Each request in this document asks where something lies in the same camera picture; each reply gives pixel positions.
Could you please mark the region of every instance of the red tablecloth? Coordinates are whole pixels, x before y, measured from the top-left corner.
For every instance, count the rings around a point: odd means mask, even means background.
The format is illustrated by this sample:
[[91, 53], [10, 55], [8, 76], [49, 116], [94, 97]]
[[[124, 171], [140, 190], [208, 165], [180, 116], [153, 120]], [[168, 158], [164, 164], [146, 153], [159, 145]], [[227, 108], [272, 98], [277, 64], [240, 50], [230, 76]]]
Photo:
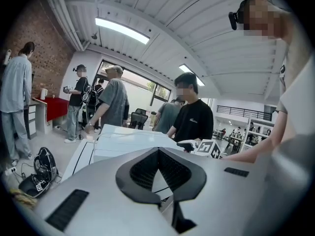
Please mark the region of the red tablecloth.
[[37, 100], [47, 103], [47, 121], [64, 116], [68, 112], [68, 101], [60, 98], [48, 98]]

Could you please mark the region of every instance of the sneaker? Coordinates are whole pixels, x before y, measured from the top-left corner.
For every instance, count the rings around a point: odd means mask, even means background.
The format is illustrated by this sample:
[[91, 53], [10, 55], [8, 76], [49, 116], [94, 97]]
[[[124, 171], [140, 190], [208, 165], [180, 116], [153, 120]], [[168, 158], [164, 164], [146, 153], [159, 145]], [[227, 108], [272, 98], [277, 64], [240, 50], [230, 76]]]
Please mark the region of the sneaker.
[[77, 142], [76, 139], [74, 139], [74, 140], [65, 139], [65, 141], [64, 141], [65, 144], [73, 144], [73, 143], [76, 143], [76, 142]]
[[12, 160], [11, 164], [12, 164], [13, 167], [15, 167], [18, 164], [18, 160]]
[[29, 161], [33, 161], [33, 155], [31, 153], [28, 155], [28, 159]]

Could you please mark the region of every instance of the light blue shirt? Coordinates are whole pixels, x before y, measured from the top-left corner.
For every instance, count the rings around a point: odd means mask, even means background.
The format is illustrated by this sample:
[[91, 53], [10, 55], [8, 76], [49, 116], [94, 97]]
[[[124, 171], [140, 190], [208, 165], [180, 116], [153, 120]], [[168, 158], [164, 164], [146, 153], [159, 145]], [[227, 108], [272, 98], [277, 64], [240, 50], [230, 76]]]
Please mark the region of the light blue shirt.
[[25, 54], [14, 57], [6, 66], [2, 77], [0, 111], [17, 112], [31, 101], [32, 65]]

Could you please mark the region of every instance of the railing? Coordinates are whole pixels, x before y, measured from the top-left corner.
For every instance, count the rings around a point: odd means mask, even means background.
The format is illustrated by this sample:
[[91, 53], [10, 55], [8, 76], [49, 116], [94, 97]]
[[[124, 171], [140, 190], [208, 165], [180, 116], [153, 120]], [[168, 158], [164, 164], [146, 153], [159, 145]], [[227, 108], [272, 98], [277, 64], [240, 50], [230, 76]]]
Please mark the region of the railing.
[[248, 118], [252, 117], [252, 118], [257, 118], [257, 119], [270, 120], [270, 121], [272, 119], [271, 113], [249, 110], [249, 109], [244, 109], [244, 108], [218, 106], [217, 112], [229, 114], [229, 115], [235, 115], [235, 116], [248, 117]]

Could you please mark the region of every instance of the logo on shirt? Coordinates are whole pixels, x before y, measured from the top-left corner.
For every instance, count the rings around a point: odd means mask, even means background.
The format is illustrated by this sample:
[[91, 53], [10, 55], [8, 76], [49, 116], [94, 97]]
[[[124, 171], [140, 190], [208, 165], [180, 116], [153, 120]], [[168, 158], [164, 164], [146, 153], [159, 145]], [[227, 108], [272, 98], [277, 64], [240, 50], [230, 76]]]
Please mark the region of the logo on shirt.
[[193, 118], [190, 119], [190, 121], [194, 122], [194, 123], [198, 123], [196, 120], [194, 120]]

